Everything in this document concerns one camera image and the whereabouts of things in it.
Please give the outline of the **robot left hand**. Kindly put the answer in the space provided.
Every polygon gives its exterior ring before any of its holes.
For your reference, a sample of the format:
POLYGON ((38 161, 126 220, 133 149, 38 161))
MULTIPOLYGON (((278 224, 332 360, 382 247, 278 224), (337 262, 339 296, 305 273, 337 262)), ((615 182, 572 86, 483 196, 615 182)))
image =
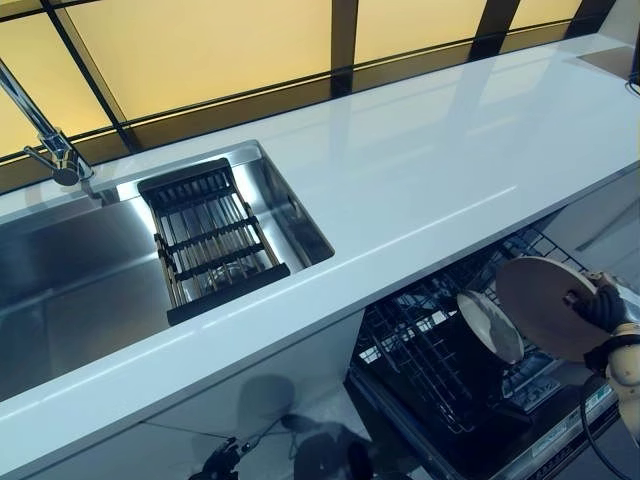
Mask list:
POLYGON ((235 437, 217 447, 205 461, 201 474, 204 479, 238 479, 237 465, 241 461, 239 445, 235 437))

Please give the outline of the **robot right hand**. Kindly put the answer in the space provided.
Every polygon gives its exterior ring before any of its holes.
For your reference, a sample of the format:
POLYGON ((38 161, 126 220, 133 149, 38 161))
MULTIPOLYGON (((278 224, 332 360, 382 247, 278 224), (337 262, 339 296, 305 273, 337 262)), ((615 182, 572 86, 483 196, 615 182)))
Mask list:
POLYGON ((639 346, 639 323, 630 315, 623 296, 632 290, 604 272, 587 271, 585 278, 596 288, 595 293, 581 299, 575 290, 569 290, 563 302, 580 318, 610 335, 608 340, 584 354, 586 367, 605 377, 612 354, 639 346))

